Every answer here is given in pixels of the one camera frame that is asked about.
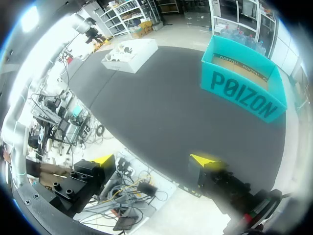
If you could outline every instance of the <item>white shelving unit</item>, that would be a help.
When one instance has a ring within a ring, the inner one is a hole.
[[[136,14],[128,19],[122,19],[124,14]],[[138,0],[128,0],[118,6],[109,9],[99,16],[104,25],[108,28],[111,35],[117,36],[124,33],[130,34],[129,26],[133,26],[130,21],[133,19],[144,18],[147,20]]]
[[[176,0],[171,0],[171,1],[174,1],[174,2],[162,3],[162,4],[158,3],[158,6],[161,8],[161,13],[162,14],[164,14],[164,13],[179,13],[179,9],[178,9]],[[170,5],[175,5],[175,10],[174,11],[163,11],[163,7],[162,6],[170,6]]]
[[[269,29],[268,26],[264,25],[261,21],[262,21],[262,17],[265,17],[266,19],[270,20],[270,27],[273,26],[273,39],[270,43],[270,47],[269,47],[269,52],[268,52],[268,57],[271,53],[271,50],[272,50],[272,46],[273,46],[273,42],[274,42],[274,37],[275,37],[275,29],[276,29],[276,20],[275,20],[275,17],[270,17],[268,16],[264,11],[262,11],[260,9],[260,4],[262,3],[262,0],[246,0],[246,1],[249,1],[249,2],[252,2],[253,4],[255,4],[255,7],[256,7],[256,18],[254,17],[250,17],[250,16],[247,16],[251,19],[254,19],[256,21],[256,29],[255,28],[252,28],[244,23],[241,23],[240,22],[240,16],[239,16],[239,9],[238,9],[238,2],[236,3],[237,4],[237,20],[236,21],[232,21],[232,20],[229,20],[229,19],[225,19],[223,17],[221,17],[221,10],[220,10],[220,6],[219,4],[216,4],[218,3],[219,0],[209,0],[209,5],[210,5],[210,13],[211,13],[211,22],[212,22],[212,33],[213,35],[215,34],[215,31],[216,32],[219,32],[217,29],[221,29],[220,26],[217,26],[216,25],[216,22],[219,21],[219,22],[226,22],[226,23],[231,23],[231,24],[235,24],[237,26],[240,26],[240,27],[243,27],[243,28],[246,28],[246,29],[249,29],[251,32],[254,33],[254,39],[256,42],[258,42],[260,40],[260,31],[261,31],[261,27],[262,26],[265,26]]]

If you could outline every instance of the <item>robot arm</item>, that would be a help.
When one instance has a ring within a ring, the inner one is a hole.
[[[28,128],[19,123],[18,120],[26,103],[31,82],[32,79],[28,79],[21,94],[17,97],[17,101],[11,105],[7,115],[5,116],[2,127],[3,140],[12,147],[12,177],[17,188],[25,183],[28,183],[25,161],[28,142]]]

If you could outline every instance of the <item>shelf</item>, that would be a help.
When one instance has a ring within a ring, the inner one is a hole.
[[[172,5],[172,4],[176,4],[176,3],[175,2],[171,2],[171,3],[159,4],[159,6]]]
[[[125,14],[125,13],[127,13],[127,12],[129,12],[129,11],[133,11],[133,10],[136,10],[136,9],[138,9],[138,8],[139,8],[139,6],[138,6],[138,7],[133,8],[133,9],[130,9],[130,10],[124,11],[124,12],[122,12],[122,13],[119,13],[119,15],[123,15],[123,14]]]
[[[139,17],[143,17],[143,15],[133,16],[133,17],[131,17],[131,18],[129,18],[129,19],[123,20],[123,22],[129,21],[129,20],[132,20],[132,19],[135,19],[135,18],[139,18]]]
[[[123,29],[122,31],[119,31],[118,33],[113,34],[114,36],[123,34],[123,33],[127,33],[127,31],[125,29]]]
[[[122,22],[117,23],[117,24],[115,24],[115,25],[112,25],[111,27],[109,27],[109,29],[114,28],[114,27],[116,27],[116,26],[119,26],[119,25],[121,25],[121,24],[122,24]]]
[[[133,1],[133,0],[128,0],[128,1],[126,1],[126,2],[123,2],[122,4],[118,5],[118,6],[115,7],[115,8],[119,8],[120,6],[123,6],[123,5],[125,5],[125,4],[127,4],[127,3],[131,2],[131,1]]]
[[[179,13],[179,11],[162,11],[161,13],[172,13],[172,12],[178,12]]]
[[[102,14],[102,15],[100,16],[100,18],[103,17],[105,14],[109,13],[109,12],[112,11],[112,10],[113,10],[113,9],[111,8],[110,10],[106,11],[104,14]]]
[[[219,17],[219,16],[213,16],[213,17],[214,17],[215,19],[219,19],[219,20],[222,20],[222,21],[228,21],[228,22],[231,22],[231,23],[240,25],[240,26],[242,26],[242,27],[244,27],[244,28],[247,28],[247,29],[249,29],[249,30],[251,30],[251,31],[253,31],[253,32],[256,33],[256,30],[255,30],[254,28],[251,28],[251,27],[249,27],[249,26],[247,26],[247,25],[245,25],[245,24],[243,24],[243,23],[238,23],[238,22],[235,22],[235,21],[231,21],[231,20],[228,20],[228,19],[224,19],[224,18],[221,18],[221,17]]]
[[[267,16],[266,14],[264,14],[263,12],[261,12],[262,16],[265,16],[266,18],[268,18],[270,21],[275,22],[275,20],[273,20],[271,17]]]
[[[109,18],[107,21],[104,21],[104,23],[109,22],[110,20],[113,20],[117,16],[113,16],[112,18]]]

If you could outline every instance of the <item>cardboard box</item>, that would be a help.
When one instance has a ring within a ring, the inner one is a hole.
[[[132,37],[134,39],[140,39],[140,38],[142,38],[145,35],[146,35],[146,33],[145,33],[145,31],[143,29],[141,31],[137,32],[137,33],[132,33]]]
[[[139,25],[145,32],[145,34],[148,34],[152,32],[152,22],[151,21],[145,21]]]
[[[110,70],[136,73],[141,66],[158,50],[155,39],[135,39],[121,43],[132,49],[133,57],[127,62],[107,61],[104,58],[101,63]]]

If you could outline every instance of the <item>wall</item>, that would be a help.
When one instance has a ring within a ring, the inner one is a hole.
[[[298,61],[299,50],[283,22],[278,20],[277,24],[276,44],[270,59],[290,76]]]

